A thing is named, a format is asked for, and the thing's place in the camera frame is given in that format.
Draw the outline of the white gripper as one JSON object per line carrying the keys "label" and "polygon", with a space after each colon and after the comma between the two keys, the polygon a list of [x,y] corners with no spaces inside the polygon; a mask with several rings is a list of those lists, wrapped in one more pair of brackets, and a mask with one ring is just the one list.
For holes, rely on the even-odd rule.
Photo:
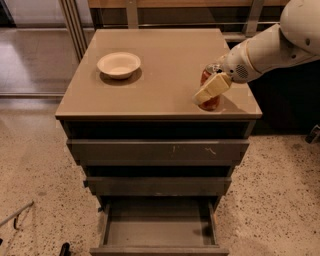
{"label": "white gripper", "polygon": [[211,75],[195,93],[192,100],[196,105],[223,94],[230,88],[232,81],[247,83],[256,78],[256,70],[251,64],[247,44],[247,41],[241,42],[218,59],[223,72]]}

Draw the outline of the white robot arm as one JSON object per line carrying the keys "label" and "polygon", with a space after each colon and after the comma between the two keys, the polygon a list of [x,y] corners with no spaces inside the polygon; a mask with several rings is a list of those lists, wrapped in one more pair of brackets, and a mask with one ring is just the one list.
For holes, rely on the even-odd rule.
{"label": "white robot arm", "polygon": [[247,83],[277,69],[318,60],[320,0],[290,0],[280,22],[246,39],[220,57],[214,73],[193,96],[196,105],[226,92],[232,83]]}

